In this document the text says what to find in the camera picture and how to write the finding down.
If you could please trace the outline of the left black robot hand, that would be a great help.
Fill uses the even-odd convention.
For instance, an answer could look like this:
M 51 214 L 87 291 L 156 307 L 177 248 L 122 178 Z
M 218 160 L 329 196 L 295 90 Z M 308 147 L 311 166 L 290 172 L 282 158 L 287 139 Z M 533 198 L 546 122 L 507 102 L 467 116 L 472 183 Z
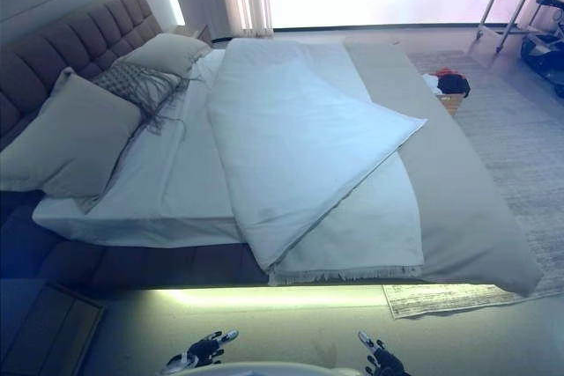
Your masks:
M 237 329 L 227 332 L 215 331 L 193 343 L 184 352 L 169 359 L 162 374 L 169 375 L 202 366 L 218 364 L 213 359 L 225 353 L 223 346 L 234 341 L 239 335 Z

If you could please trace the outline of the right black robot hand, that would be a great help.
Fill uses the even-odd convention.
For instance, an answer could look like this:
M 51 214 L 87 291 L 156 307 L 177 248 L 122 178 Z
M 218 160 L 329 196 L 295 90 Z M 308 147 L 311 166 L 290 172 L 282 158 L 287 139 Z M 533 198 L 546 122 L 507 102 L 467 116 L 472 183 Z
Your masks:
M 381 339 L 373 340 L 367 333 L 358 332 L 360 342 L 369 350 L 367 361 L 370 366 L 365 367 L 368 375 L 407 375 L 403 363 L 386 348 Z

